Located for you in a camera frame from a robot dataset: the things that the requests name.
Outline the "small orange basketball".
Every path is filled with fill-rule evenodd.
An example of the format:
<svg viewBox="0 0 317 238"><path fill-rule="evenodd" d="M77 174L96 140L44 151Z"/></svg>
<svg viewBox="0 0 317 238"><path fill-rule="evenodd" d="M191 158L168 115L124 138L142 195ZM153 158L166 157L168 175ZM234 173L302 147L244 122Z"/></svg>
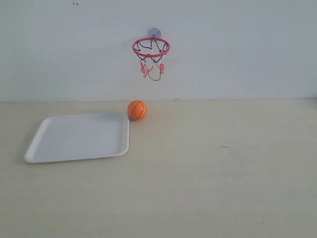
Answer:
<svg viewBox="0 0 317 238"><path fill-rule="evenodd" d="M141 120L147 114L147 106L140 100L135 100L128 105L128 116L131 120Z"/></svg>

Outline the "red mini basketball hoop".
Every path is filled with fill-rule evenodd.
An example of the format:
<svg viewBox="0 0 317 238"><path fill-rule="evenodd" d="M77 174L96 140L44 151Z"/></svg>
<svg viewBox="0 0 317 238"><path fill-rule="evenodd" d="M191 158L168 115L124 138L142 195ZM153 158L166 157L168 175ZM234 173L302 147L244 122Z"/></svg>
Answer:
<svg viewBox="0 0 317 238"><path fill-rule="evenodd" d="M160 81L165 70L163 60L170 51L170 43L158 37L145 37L133 43L132 51L140 61L143 77Z"/></svg>

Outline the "white rectangular tray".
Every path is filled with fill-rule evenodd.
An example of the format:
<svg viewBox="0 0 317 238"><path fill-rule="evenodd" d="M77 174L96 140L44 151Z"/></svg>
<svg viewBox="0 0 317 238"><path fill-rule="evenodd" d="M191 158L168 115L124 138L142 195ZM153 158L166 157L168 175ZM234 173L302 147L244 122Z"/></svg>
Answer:
<svg viewBox="0 0 317 238"><path fill-rule="evenodd" d="M127 113L49 117L42 121L25 155L27 163L109 158L129 148Z"/></svg>

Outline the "clear suction cup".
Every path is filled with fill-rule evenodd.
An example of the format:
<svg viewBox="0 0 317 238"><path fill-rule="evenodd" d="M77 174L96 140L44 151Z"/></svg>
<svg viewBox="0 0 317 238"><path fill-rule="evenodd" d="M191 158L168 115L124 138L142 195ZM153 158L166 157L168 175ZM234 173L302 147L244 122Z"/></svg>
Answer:
<svg viewBox="0 0 317 238"><path fill-rule="evenodd" d="M161 38L161 31L157 28L151 28L148 30L148 37L150 38Z"/></svg>

